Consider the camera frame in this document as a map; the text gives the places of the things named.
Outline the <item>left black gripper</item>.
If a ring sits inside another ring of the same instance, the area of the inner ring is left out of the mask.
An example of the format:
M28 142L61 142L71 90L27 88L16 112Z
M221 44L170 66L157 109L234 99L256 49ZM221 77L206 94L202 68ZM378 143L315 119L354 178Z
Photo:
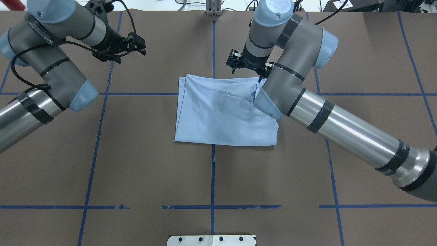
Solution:
M102 62L108 60L121 63L121 57L137 51L137 33L130 32L127 37L117 32L108 32L103 40L91 47L93 56Z

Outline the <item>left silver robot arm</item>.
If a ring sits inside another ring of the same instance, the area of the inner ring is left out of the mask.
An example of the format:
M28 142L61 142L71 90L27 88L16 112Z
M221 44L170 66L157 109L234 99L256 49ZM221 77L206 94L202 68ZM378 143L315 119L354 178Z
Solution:
M137 51L145 55L145 40L136 30L121 36L108 24L112 0L28 0L24 19L1 36L1 54L11 71L28 85L1 109L1 152L15 145L66 109L78 112L99 95L61 45L88 50L102 62L121 63Z

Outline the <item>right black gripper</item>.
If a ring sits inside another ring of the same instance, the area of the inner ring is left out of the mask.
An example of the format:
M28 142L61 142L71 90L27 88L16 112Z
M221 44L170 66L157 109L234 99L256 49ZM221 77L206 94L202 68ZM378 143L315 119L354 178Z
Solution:
M263 79L268 78L275 66L274 62L267 62L268 57L254 56L247 49L244 49L242 53L232 49L225 65L231 68L232 74L235 73L236 69L241 68L255 71L259 75L258 82L261 82Z

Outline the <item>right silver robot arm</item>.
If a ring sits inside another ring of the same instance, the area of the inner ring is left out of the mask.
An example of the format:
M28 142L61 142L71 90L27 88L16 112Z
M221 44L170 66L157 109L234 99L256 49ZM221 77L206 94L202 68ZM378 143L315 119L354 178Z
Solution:
M242 52L231 50L226 65L247 68L266 79L254 106L280 119L287 116L389 177L400 190L436 202L436 150L417 149L332 101L303 87L311 68L327 64L336 36L295 13L291 0L261 0Z

